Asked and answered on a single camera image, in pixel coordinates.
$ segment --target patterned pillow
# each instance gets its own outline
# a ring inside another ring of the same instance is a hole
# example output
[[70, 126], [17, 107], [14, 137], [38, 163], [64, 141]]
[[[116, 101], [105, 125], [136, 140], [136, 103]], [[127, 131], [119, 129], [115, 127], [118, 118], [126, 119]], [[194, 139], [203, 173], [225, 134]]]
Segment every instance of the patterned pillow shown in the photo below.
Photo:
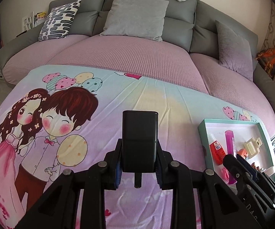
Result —
[[41, 29], [39, 41], [60, 39], [68, 36], [81, 0], [55, 7], [49, 13]]

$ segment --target red bottle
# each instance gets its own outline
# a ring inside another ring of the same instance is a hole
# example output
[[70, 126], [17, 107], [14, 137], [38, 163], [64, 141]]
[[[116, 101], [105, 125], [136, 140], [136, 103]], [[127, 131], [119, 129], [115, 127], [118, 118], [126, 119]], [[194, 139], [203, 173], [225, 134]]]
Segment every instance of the red bottle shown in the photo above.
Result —
[[212, 157], [217, 165], [223, 164], [223, 158], [225, 157], [225, 151], [219, 142], [216, 140], [215, 136], [210, 133], [208, 135], [209, 143], [210, 143], [210, 150], [212, 153]]

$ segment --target screw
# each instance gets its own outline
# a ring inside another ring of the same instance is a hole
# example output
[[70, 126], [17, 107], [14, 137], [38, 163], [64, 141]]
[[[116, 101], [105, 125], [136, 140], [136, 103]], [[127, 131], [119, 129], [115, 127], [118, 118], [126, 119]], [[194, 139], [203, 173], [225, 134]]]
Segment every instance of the screw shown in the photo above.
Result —
[[179, 167], [180, 163], [178, 161], [171, 161], [170, 165], [172, 167]]
[[99, 167], [106, 167], [108, 165], [108, 163], [106, 162], [106, 161], [100, 161], [99, 163], [98, 163], [98, 166]]
[[206, 169], [206, 170], [205, 170], [205, 173], [206, 173], [207, 175], [209, 175], [209, 176], [214, 175], [214, 171], [213, 171], [212, 169]]
[[72, 170], [71, 170], [71, 169], [64, 169], [64, 170], [62, 171], [62, 174], [63, 174], [63, 175], [66, 175], [66, 176], [69, 176], [71, 173], [72, 173]]

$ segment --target orange bag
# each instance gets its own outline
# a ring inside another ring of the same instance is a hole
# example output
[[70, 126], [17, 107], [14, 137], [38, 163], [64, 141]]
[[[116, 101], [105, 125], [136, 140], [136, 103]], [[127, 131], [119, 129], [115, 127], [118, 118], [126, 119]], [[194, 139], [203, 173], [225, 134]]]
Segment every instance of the orange bag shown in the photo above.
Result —
[[269, 48], [257, 53], [256, 58], [261, 67], [268, 73], [272, 79], [275, 75], [275, 48]]

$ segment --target black rectangular object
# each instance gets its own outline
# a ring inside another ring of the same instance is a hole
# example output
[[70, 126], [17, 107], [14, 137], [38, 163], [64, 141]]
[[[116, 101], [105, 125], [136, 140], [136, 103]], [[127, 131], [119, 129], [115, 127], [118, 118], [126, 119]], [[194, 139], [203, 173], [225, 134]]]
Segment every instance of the black rectangular object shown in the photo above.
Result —
[[124, 111], [123, 172], [155, 172], [157, 141], [157, 112]]

